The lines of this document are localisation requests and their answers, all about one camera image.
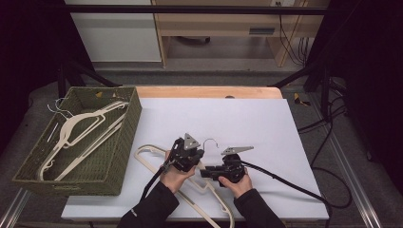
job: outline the clothes hanger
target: clothes hanger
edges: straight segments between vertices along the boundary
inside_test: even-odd
[[[119,117],[118,120],[112,123],[94,142],[92,142],[91,145],[89,145],[79,156],[77,156],[77,158],[73,160],[73,162],[62,172],[62,174],[59,175],[59,177],[55,179],[55,181],[60,181],[62,178],[64,178],[71,170],[73,170],[78,164],[80,164],[80,162],[82,162],[95,149],[97,149],[102,143],[109,139],[109,137],[111,137],[116,131],[118,131],[122,126],[122,121],[124,117],[125,114],[123,114],[121,117]]]
[[[109,111],[112,111],[116,108],[124,108],[128,105],[127,102],[122,102],[122,101],[116,101],[111,104],[108,104],[107,106],[98,109],[94,112],[89,112],[89,113],[82,113],[78,114],[75,116],[72,116],[71,118],[67,118],[65,115],[63,115],[67,120],[65,123],[63,123],[62,128],[60,129],[59,133],[59,141],[56,143],[56,145],[53,147],[53,149],[50,151],[48,154],[47,158],[45,161],[42,163],[40,168],[38,169],[36,176],[39,181],[44,180],[44,172],[48,171],[51,166],[54,163],[54,157],[59,153],[59,151],[62,148],[69,148],[70,146],[75,145],[77,142],[79,142],[81,139],[83,139],[86,135],[88,135],[92,130],[94,130],[96,127],[98,127],[101,123],[103,123],[106,119],[105,114]],[[86,130],[84,130],[76,139],[74,139],[72,142],[69,142],[68,139],[71,135],[71,131],[74,128],[74,126],[87,118],[96,118],[96,121],[92,123]]]
[[[166,150],[161,149],[158,146],[152,145],[152,144],[146,144],[137,149],[137,151],[134,153],[134,157],[141,162],[145,167],[147,167],[152,173],[156,173],[157,169],[152,166],[148,161],[146,161],[143,157],[140,156],[140,153],[145,152],[145,151],[150,151],[153,153],[159,153],[164,156]],[[198,167],[203,168],[204,166],[202,165],[202,161],[199,162]],[[230,218],[230,228],[233,228],[235,226],[235,221],[234,221],[234,215],[229,208],[229,206],[225,203],[225,200],[218,194],[214,186],[211,184],[211,182],[207,179],[204,179],[206,185],[204,187],[201,187],[198,185],[192,178],[188,179],[191,181],[193,184],[196,185],[196,187],[202,191],[205,192],[207,189],[211,190],[214,196],[219,200],[221,204],[222,211],[227,213],[229,218]],[[214,228],[220,228],[220,226],[210,218],[210,216],[205,213],[198,204],[190,200],[190,198],[181,190],[178,191],[179,196],[181,196],[196,212],[198,212],[210,225],[212,225]]]

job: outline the white tabletop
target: white tabletop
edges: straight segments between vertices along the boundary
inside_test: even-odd
[[[222,152],[228,146],[255,148],[240,153],[242,160],[312,191],[319,191],[309,167],[294,119],[284,99],[194,99],[142,98],[142,115],[127,164],[122,193],[117,197],[69,197],[63,219],[116,220],[139,202],[145,185],[153,174],[134,158],[134,152],[144,144],[170,149],[175,140],[189,133],[202,144],[204,165],[221,165]],[[162,156],[142,153],[156,168]],[[255,188],[281,219],[327,219],[323,203],[300,193],[269,176],[248,168]],[[193,177],[202,181],[200,171]],[[236,219],[240,213],[233,204],[233,195],[212,181],[231,206]],[[190,181],[181,190],[213,219],[226,219],[219,202],[210,192],[200,192]],[[168,219],[202,219],[182,198],[180,206]]]

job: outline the tripod leg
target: tripod leg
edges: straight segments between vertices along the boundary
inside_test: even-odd
[[[322,91],[320,96],[320,112],[323,115],[323,118],[326,122],[330,121],[329,113],[329,89],[330,89],[331,78],[329,76],[329,72],[326,67],[323,69],[323,78],[322,78]]]
[[[57,85],[59,90],[59,98],[64,98],[66,96],[66,78],[64,74],[63,64],[57,69]]]
[[[277,88],[282,88],[284,86],[287,86],[288,84],[292,83],[294,80],[305,76],[305,75],[309,75],[311,71],[315,70],[317,67],[317,62],[312,63],[309,66],[306,66],[305,68],[302,68],[301,70],[295,72],[294,74],[288,76],[287,78],[281,80],[280,82],[273,84],[273,85],[269,85],[269,86],[274,86]]]
[[[85,75],[87,75],[87,76],[91,77],[92,79],[94,79],[94,80],[96,80],[96,81],[102,83],[102,84],[105,85],[105,86],[108,86],[108,87],[119,87],[119,86],[122,86],[122,85],[118,85],[118,84],[114,84],[114,83],[110,82],[108,79],[102,77],[101,75],[97,74],[96,72],[94,72],[94,71],[92,71],[92,70],[89,70],[89,69],[85,68],[84,66],[81,66],[80,64],[78,64],[78,63],[75,62],[75,61],[71,61],[71,62],[69,63],[69,65],[70,65],[73,69],[76,69],[76,70],[78,70],[78,71],[81,72],[81,73],[84,73]]]

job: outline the hanger hook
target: hanger hook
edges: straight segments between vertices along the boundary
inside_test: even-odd
[[[214,141],[214,142],[216,142],[216,147],[219,148],[219,144],[217,143],[217,141],[216,141],[215,139],[207,139],[207,140],[205,140],[205,141],[202,143],[202,150],[205,151],[204,145],[205,145],[205,143],[206,143],[207,141]]]
[[[48,109],[49,109],[49,111],[51,111],[51,112],[54,112],[54,113],[59,113],[59,114],[60,114],[60,115],[62,115],[64,118],[66,118],[66,120],[68,119],[68,117],[67,117],[67,116],[65,116],[65,114],[63,114],[62,112],[52,110],[52,109],[50,108],[49,104],[48,104]]]
[[[66,113],[70,114],[71,117],[73,117],[74,115],[71,114],[71,112],[69,112],[68,110],[63,110],[63,109],[60,109],[60,108],[59,108],[59,102],[60,102],[61,100],[64,100],[64,99],[68,99],[68,98],[59,98],[59,99],[57,99],[57,100],[54,102],[54,105],[56,106],[57,110],[59,110],[60,112],[66,112]]]

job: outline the green wicker basket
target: green wicker basket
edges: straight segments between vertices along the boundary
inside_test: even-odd
[[[106,120],[74,146],[63,148],[54,163],[38,180],[36,173],[54,145],[59,141],[61,126],[67,113],[55,113],[47,129],[29,153],[12,181],[21,187],[48,196],[117,196],[121,193],[131,145],[140,120],[142,106],[135,87],[72,87],[60,104],[61,110],[72,115],[93,112],[115,101],[129,102],[126,108],[106,113]],[[79,163],[62,180],[55,180],[102,132],[121,115],[122,127]],[[94,122],[77,123],[70,139],[75,139]]]

